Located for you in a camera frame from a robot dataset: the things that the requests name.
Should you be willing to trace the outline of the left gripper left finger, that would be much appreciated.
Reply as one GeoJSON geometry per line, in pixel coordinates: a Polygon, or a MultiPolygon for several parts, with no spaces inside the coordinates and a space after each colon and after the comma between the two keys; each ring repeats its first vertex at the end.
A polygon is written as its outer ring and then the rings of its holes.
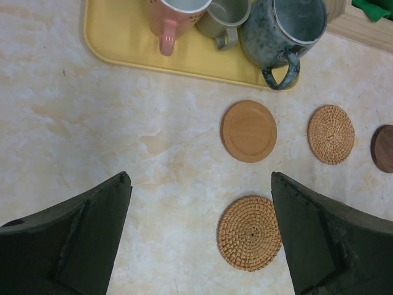
{"type": "Polygon", "coordinates": [[[123,171],[1,226],[1,294],[106,294],[131,191],[123,171]]]}

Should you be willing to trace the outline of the dark walnut coaster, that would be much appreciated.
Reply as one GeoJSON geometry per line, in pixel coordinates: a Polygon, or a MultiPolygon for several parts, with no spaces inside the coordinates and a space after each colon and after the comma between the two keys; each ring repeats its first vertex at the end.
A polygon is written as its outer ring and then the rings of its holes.
{"type": "Polygon", "coordinates": [[[392,173],[392,125],[382,125],[375,131],[370,150],[377,168],[392,173]]]}

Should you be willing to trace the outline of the light wooden coaster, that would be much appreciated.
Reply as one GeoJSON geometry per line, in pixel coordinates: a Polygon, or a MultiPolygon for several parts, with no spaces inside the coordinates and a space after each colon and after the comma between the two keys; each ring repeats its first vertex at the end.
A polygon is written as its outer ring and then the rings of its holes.
{"type": "Polygon", "coordinates": [[[257,163],[268,157],[275,147],[277,135],[271,112],[252,100],[233,104],[220,124],[220,137],[227,152],[245,163],[257,163]]]}

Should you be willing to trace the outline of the large woven rattan coaster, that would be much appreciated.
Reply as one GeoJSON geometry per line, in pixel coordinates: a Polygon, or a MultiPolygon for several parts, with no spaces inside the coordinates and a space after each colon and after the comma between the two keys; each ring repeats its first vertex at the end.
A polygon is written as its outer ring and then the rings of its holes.
{"type": "Polygon", "coordinates": [[[217,246],[236,269],[255,272],[266,267],[282,246],[273,202],[258,195],[234,200],[219,219],[217,246]]]}

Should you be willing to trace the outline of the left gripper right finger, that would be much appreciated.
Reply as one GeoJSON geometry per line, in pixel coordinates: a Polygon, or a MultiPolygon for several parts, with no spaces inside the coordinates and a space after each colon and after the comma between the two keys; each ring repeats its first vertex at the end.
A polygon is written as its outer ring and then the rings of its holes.
{"type": "Polygon", "coordinates": [[[287,175],[271,193],[295,294],[392,294],[392,222],[287,175]]]}

